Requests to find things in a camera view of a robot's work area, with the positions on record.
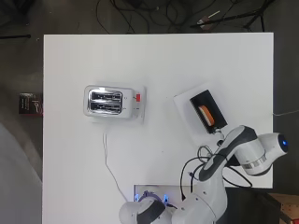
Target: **gray floor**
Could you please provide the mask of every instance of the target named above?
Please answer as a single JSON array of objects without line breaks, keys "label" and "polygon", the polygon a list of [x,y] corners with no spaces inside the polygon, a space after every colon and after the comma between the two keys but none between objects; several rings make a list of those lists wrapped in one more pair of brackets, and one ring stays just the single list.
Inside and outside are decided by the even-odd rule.
[{"label": "gray floor", "polygon": [[[42,92],[43,91],[43,35],[46,34],[105,34],[95,18],[96,0],[43,0],[36,1],[29,14],[29,24],[9,24],[0,28],[0,35],[31,34],[31,39],[0,40],[0,122],[17,137],[23,148],[27,148],[27,155],[32,161],[38,161],[38,155],[42,157],[42,119],[27,118],[18,114],[18,94],[20,92]],[[159,5],[160,1],[150,1],[149,6]],[[194,10],[208,5],[210,0],[195,1]],[[243,0],[234,7],[226,16],[235,13],[251,11],[257,8],[262,1]],[[229,0],[219,0],[209,9],[193,17],[189,24],[196,23],[205,15],[220,10],[215,16],[219,19],[223,12],[230,6]],[[275,55],[274,55],[274,96],[276,113],[299,108],[299,102],[294,97],[299,95],[299,32],[296,29],[298,21],[297,9],[299,1],[277,0],[265,13],[266,31],[275,33]],[[154,19],[159,23],[168,23],[161,14],[162,10],[153,13]],[[113,8],[107,0],[102,0],[98,12],[101,22],[112,34],[125,34],[128,25],[121,14]],[[226,22],[220,24],[213,33],[221,32],[246,32],[236,27],[247,20]],[[136,33],[146,33],[146,23],[138,15],[133,13],[132,25]],[[168,27],[158,26],[150,23],[150,32],[164,34]],[[253,32],[260,32],[261,25],[255,22],[252,25]],[[181,29],[182,33],[198,33],[198,30],[190,29],[188,26]],[[288,156],[279,160],[274,168],[274,191],[280,193],[299,194],[299,180],[296,175],[299,171],[299,152],[296,149],[299,143],[299,114],[292,114],[274,119],[275,131],[285,133],[290,141],[291,151]],[[41,169],[41,163],[36,162],[37,169]]]}]

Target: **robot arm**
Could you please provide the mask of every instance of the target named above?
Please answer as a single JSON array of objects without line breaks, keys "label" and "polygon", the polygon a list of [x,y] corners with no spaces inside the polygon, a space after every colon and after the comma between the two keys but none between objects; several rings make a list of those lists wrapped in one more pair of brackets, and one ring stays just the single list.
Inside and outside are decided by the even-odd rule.
[{"label": "robot arm", "polygon": [[[239,126],[227,134],[222,145],[200,171],[193,193],[186,197],[171,218],[166,209],[161,209],[160,204],[154,205],[155,200],[148,199],[141,202],[147,205],[134,203],[133,206],[133,203],[126,203],[120,211],[121,223],[145,224],[138,220],[141,216],[144,218],[145,214],[151,214],[151,218],[148,218],[149,224],[211,224],[223,215],[227,207],[222,171],[233,155],[248,175],[263,175],[271,168],[272,163],[287,151],[288,146],[283,135],[270,133],[257,136],[253,129]],[[156,213],[155,207],[160,210],[160,215]],[[124,217],[132,217],[133,220],[124,220]]]}]

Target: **black cable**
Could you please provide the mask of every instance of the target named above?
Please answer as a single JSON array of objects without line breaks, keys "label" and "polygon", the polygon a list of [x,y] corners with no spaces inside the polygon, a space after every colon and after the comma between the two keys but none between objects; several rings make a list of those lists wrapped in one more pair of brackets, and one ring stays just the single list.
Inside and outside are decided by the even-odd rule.
[{"label": "black cable", "polygon": [[181,170],[181,173],[180,173],[179,188],[180,188],[180,195],[181,195],[181,200],[182,201],[184,201],[186,199],[185,194],[183,192],[183,187],[182,187],[183,174],[184,174],[185,168],[188,165],[188,163],[191,162],[191,161],[195,161],[195,160],[198,160],[198,158],[194,157],[194,158],[189,159],[188,161],[186,161],[186,163],[184,164],[183,169]]},{"label": "black cable", "polygon": [[197,166],[195,168],[195,170],[193,171],[193,176],[191,177],[191,181],[190,181],[190,192],[193,192],[193,180],[194,180],[194,176],[196,174],[196,172],[198,171],[199,168],[201,168],[202,166],[206,165],[205,163],[200,164],[199,166]]},{"label": "black cable", "polygon": [[[210,157],[202,157],[202,156],[200,156],[201,150],[202,150],[203,148],[210,154]],[[220,153],[219,153],[219,154],[213,154],[213,153],[211,153],[209,147],[201,146],[201,147],[199,147],[198,150],[197,150],[197,157],[192,158],[192,159],[188,160],[188,161],[185,163],[185,165],[184,165],[184,167],[183,167],[183,169],[182,169],[182,171],[181,171],[181,174],[180,174],[180,182],[179,182],[179,185],[180,185],[180,193],[181,193],[181,199],[182,199],[182,201],[184,201],[184,200],[186,199],[186,197],[185,197],[185,195],[184,195],[184,193],[183,193],[183,189],[182,189],[182,177],[183,177],[184,170],[185,170],[186,166],[188,165],[188,163],[191,162],[191,161],[194,161],[194,160],[196,160],[196,159],[202,162],[202,164],[198,165],[198,166],[195,168],[195,170],[193,171],[193,173],[189,173],[189,176],[191,177],[190,191],[193,192],[193,180],[194,180],[194,179],[198,180],[198,179],[195,177],[196,172],[197,172],[201,167],[203,167],[203,166],[208,162],[208,160],[210,160],[213,156],[222,156],[222,157],[224,157],[224,159],[226,159],[226,160],[228,161],[228,159],[227,159],[227,157],[226,157],[225,155],[221,155]],[[242,178],[249,184],[249,186],[246,187],[246,186],[237,185],[237,184],[235,184],[235,183],[233,183],[233,182],[227,180],[224,176],[222,176],[222,178],[223,178],[227,183],[229,183],[229,184],[231,184],[231,185],[233,185],[233,186],[235,186],[235,187],[242,188],[242,189],[250,189],[250,188],[252,188],[252,186],[253,186],[252,183],[251,183],[247,178],[245,178],[241,173],[239,173],[235,168],[233,168],[233,167],[231,167],[231,166],[226,166],[226,167],[228,167],[229,169],[231,169],[232,171],[234,171],[235,173],[237,173],[238,175],[240,175],[240,176],[241,176],[241,177],[242,177]]]},{"label": "black cable", "polygon": [[242,177],[242,178],[249,184],[249,186],[246,187],[246,186],[242,186],[242,185],[234,184],[234,183],[228,181],[226,178],[223,177],[223,179],[224,179],[227,183],[229,183],[229,184],[231,184],[231,185],[233,185],[233,186],[235,186],[235,187],[242,188],[242,189],[250,189],[250,188],[252,188],[252,186],[253,186],[252,183],[251,183],[247,178],[245,178],[240,172],[238,172],[235,168],[233,168],[233,167],[231,167],[231,166],[227,166],[227,168],[231,169],[232,171],[234,171],[234,172],[236,172],[238,175],[240,175],[240,176],[241,176],[241,177]]},{"label": "black cable", "polygon": [[129,32],[130,32],[130,28],[131,28],[131,27],[129,26],[129,28],[128,28],[128,30],[127,30],[127,33],[126,33],[126,34],[131,34],[131,33],[129,33]]},{"label": "black cable", "polygon": [[104,27],[104,25],[100,22],[99,17],[97,16],[97,11],[98,11],[100,2],[101,2],[101,0],[98,0],[96,3],[96,7],[95,7],[96,20],[97,20],[97,23],[99,23],[99,25],[106,31],[106,33],[108,33],[110,35],[110,32]]},{"label": "black cable", "polygon": [[171,204],[171,203],[168,203],[166,206],[167,206],[167,207],[173,207],[173,208],[178,209],[177,207],[175,207],[175,206],[174,206],[173,204]]},{"label": "black cable", "polygon": [[125,17],[125,15],[121,12],[121,10],[117,7],[116,3],[115,3],[115,0],[110,0],[110,3],[112,4],[112,6],[114,8],[116,8],[120,14],[122,15],[122,17],[124,18],[124,20],[128,23],[129,27],[132,29],[133,33],[135,33],[135,30],[133,28],[133,26],[131,25],[131,23],[127,20],[127,18]]},{"label": "black cable", "polygon": [[184,24],[187,23],[187,21],[189,21],[189,19],[191,19],[191,18],[192,18],[193,16],[195,16],[196,14],[198,14],[198,13],[200,13],[200,12],[202,12],[202,11],[208,9],[208,8],[211,7],[211,6],[213,6],[215,2],[216,2],[216,0],[213,0],[213,1],[212,1],[210,4],[208,4],[206,7],[203,7],[202,9],[199,9],[198,11],[193,12],[192,15],[186,17],[186,19],[185,19],[182,23],[179,23],[179,24],[177,24],[177,25],[183,26]]},{"label": "black cable", "polygon": [[110,0],[110,2],[112,3],[112,5],[114,6],[114,8],[116,8],[120,13],[122,12],[122,11],[130,11],[130,12],[134,12],[134,13],[136,13],[137,15],[139,15],[145,22],[146,22],[146,24],[147,24],[147,32],[148,32],[148,34],[150,33],[150,23],[149,23],[149,21],[140,13],[140,12],[138,12],[136,9],[130,9],[130,8],[121,8],[121,7],[118,7],[117,5],[116,5],[116,2],[115,2],[115,0]]}]

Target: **cable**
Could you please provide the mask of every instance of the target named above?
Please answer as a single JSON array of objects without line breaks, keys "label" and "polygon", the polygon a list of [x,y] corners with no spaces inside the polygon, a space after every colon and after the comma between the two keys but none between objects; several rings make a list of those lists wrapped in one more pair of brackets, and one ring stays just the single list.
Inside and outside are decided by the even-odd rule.
[{"label": "cable", "polygon": [[[207,151],[207,157],[203,157],[201,156],[201,153],[202,153],[202,149],[205,149]],[[203,167],[207,162],[208,160],[210,160],[213,156],[222,156],[224,157],[224,159],[226,159],[228,161],[228,159],[226,158],[225,155],[221,155],[221,154],[213,154],[211,149],[209,148],[209,146],[200,146],[197,150],[197,157],[195,158],[192,158],[192,159],[189,159],[183,166],[183,169],[181,171],[181,174],[180,174],[180,180],[179,180],[179,186],[180,186],[180,193],[181,193],[181,199],[182,201],[184,201],[186,199],[186,196],[184,195],[184,192],[183,192],[183,189],[182,189],[182,178],[183,178],[183,174],[184,174],[184,171],[185,171],[185,168],[186,166],[188,165],[189,162],[191,161],[195,161],[195,160],[199,160],[202,164],[198,165],[193,173],[188,173],[189,176],[191,177],[191,183],[190,183],[190,191],[192,192],[193,191],[193,180],[196,179],[196,180],[199,180],[195,177],[196,175],[196,172],[201,168]],[[250,189],[252,188],[252,183],[247,179],[245,178],[241,173],[239,173],[236,169],[234,169],[233,167],[231,166],[226,166],[227,168],[231,169],[232,171],[234,171],[235,173],[237,173],[238,175],[240,175],[248,184],[249,186],[241,186],[241,185],[237,185],[231,181],[229,181],[228,179],[226,179],[224,176],[222,176],[223,180],[226,181],[227,183],[235,186],[235,187],[239,187],[239,188],[242,188],[242,189]]]},{"label": "cable", "polygon": [[116,8],[120,14],[122,15],[122,17],[124,18],[124,20],[128,23],[129,27],[132,29],[133,33],[135,33],[134,28],[132,27],[131,23],[127,20],[127,18],[125,17],[125,15],[121,12],[121,10],[116,6],[115,0],[110,0],[110,3],[112,4],[112,6],[114,8]]},{"label": "cable", "polygon": [[245,178],[240,172],[238,172],[235,168],[233,168],[233,167],[231,167],[231,166],[227,166],[227,168],[229,168],[229,169],[231,169],[232,171],[234,171],[234,172],[236,172],[238,175],[240,175],[248,184],[249,184],[249,186],[248,187],[246,187],[246,186],[242,186],[242,185],[237,185],[237,184],[235,184],[235,183],[232,183],[232,182],[230,182],[230,181],[228,181],[225,177],[223,177],[223,179],[227,182],[227,183],[229,183],[229,184],[231,184],[231,185],[233,185],[233,186],[235,186],[235,187],[238,187],[238,188],[242,188],[242,189],[250,189],[250,188],[252,188],[252,183],[247,179],[247,178]]},{"label": "cable", "polygon": [[183,166],[183,169],[181,170],[181,173],[180,173],[180,180],[179,180],[179,188],[180,188],[180,195],[181,195],[181,200],[184,201],[186,199],[185,197],[185,194],[183,192],[183,187],[182,187],[182,179],[183,179],[183,174],[184,174],[184,171],[185,171],[185,168],[186,166],[188,165],[189,162],[191,161],[195,161],[195,160],[198,160],[198,157],[194,157],[192,159],[189,159]]},{"label": "cable", "polygon": [[110,35],[110,32],[104,27],[104,25],[100,22],[99,17],[97,16],[97,11],[98,11],[100,2],[101,2],[101,0],[98,0],[96,3],[96,7],[95,7],[96,20],[97,20],[97,23],[99,23],[99,25],[106,31],[106,33],[108,33]]},{"label": "cable", "polygon": [[121,194],[122,198],[128,202],[128,200],[126,199],[125,195],[123,194],[123,192],[121,191],[121,188],[119,186],[119,183],[116,179],[116,177],[113,175],[111,169],[109,168],[108,164],[107,164],[107,159],[108,159],[108,148],[107,148],[107,134],[106,131],[103,131],[103,146],[104,146],[104,152],[105,152],[105,166],[106,168],[109,170],[110,174],[112,175],[114,181],[115,181],[115,185],[119,191],[119,193]]},{"label": "cable", "polygon": [[299,112],[299,110],[293,110],[293,111],[282,113],[282,114],[275,114],[275,113],[273,113],[273,115],[276,116],[276,117],[280,117],[280,116],[295,114],[295,113],[298,113],[298,112]]}]

